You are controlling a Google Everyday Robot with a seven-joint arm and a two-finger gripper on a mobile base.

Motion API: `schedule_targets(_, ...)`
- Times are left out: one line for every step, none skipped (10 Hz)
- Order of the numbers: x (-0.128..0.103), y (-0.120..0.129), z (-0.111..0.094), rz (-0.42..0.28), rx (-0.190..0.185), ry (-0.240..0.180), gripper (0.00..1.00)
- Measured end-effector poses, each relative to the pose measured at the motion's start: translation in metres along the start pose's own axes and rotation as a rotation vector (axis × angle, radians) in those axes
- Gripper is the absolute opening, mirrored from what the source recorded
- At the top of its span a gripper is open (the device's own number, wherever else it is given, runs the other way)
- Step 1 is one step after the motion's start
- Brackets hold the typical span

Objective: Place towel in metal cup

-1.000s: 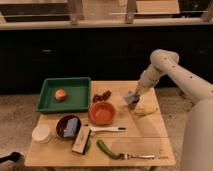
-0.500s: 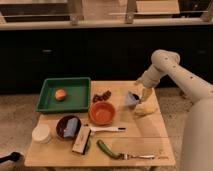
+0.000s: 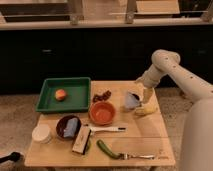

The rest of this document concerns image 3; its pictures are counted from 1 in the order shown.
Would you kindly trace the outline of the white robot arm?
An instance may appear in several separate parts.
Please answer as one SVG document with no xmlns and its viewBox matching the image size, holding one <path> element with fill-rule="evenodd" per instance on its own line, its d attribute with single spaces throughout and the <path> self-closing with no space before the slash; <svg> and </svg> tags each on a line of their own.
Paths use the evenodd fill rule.
<svg viewBox="0 0 213 171">
<path fill-rule="evenodd" d="M 213 85 L 182 67 L 178 53 L 159 49 L 152 54 L 151 61 L 150 67 L 136 79 L 136 83 L 155 88 L 168 75 L 193 102 L 213 101 Z"/>
</svg>

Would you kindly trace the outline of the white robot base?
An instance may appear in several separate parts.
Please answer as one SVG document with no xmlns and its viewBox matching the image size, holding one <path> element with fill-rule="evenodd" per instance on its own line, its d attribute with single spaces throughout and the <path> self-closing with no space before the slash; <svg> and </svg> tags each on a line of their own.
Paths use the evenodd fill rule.
<svg viewBox="0 0 213 171">
<path fill-rule="evenodd" d="M 213 171 L 213 98 L 196 102 L 188 113 L 179 171 Z"/>
</svg>

